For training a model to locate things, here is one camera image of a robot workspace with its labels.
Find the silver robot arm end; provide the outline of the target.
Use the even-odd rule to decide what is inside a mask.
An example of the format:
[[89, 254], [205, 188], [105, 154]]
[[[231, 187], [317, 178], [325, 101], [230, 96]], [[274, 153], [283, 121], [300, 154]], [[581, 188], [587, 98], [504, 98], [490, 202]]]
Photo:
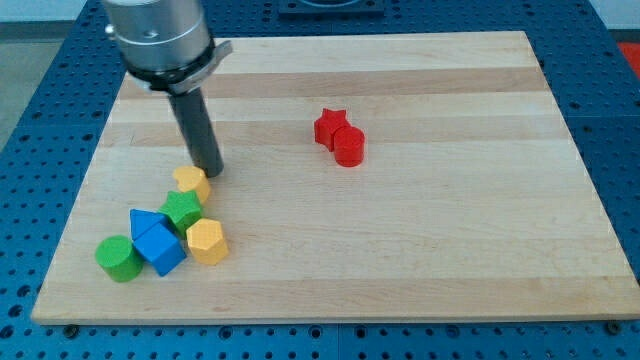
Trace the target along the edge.
[[199, 88], [233, 51], [216, 42], [199, 0], [103, 0], [106, 34], [131, 76], [173, 96]]

